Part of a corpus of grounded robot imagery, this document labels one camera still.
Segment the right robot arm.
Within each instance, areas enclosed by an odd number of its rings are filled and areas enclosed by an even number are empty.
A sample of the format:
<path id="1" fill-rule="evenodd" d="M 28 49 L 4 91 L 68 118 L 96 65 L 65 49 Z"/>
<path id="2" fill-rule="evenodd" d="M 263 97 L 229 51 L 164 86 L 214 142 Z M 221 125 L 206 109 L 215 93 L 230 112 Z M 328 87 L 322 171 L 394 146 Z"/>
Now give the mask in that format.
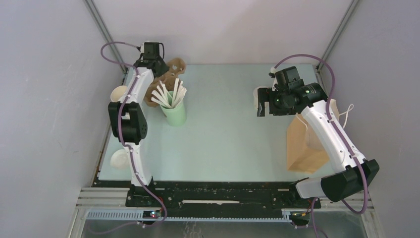
<path id="1" fill-rule="evenodd" d="M 257 116 L 265 116 L 265 106 L 274 116 L 300 114 L 314 130 L 331 161 L 334 174 L 299 180 L 292 184 L 288 201 L 303 206 L 308 198 L 327 197 L 341 201 L 371 184 L 379 172 L 378 162 L 367 160 L 350 140 L 328 103 L 328 96 L 318 83 L 305 84 L 296 67 L 272 68 L 272 87 L 258 89 Z"/>

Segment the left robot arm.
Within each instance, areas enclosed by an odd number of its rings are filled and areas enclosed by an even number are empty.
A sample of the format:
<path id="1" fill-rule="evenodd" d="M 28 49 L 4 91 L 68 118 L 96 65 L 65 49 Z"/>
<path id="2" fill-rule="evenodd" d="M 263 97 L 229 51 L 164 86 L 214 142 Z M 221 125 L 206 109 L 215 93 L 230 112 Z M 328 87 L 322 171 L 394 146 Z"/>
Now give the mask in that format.
<path id="1" fill-rule="evenodd" d="M 127 89 L 116 102 L 108 105 L 112 133 L 128 156 L 132 176 L 130 192 L 137 195 L 138 201 L 147 207 L 156 202 L 157 194 L 149 188 L 153 176 L 146 169 L 143 158 L 142 140 L 147 136 L 148 124 L 141 103 L 153 80 L 166 72 L 168 66 L 161 56 L 142 53 L 133 65 L 133 75 Z"/>

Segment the single paper cup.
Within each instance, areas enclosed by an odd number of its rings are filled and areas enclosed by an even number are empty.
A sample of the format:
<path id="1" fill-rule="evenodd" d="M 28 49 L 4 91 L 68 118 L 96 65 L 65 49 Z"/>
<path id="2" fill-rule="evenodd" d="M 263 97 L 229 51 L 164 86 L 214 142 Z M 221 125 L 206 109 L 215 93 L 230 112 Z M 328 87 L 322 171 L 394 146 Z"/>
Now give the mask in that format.
<path id="1" fill-rule="evenodd" d="M 268 107 L 269 90 L 270 88 L 266 86 L 259 86 L 254 89 L 253 97 L 254 107 L 256 110 L 258 110 L 260 107 Z"/>

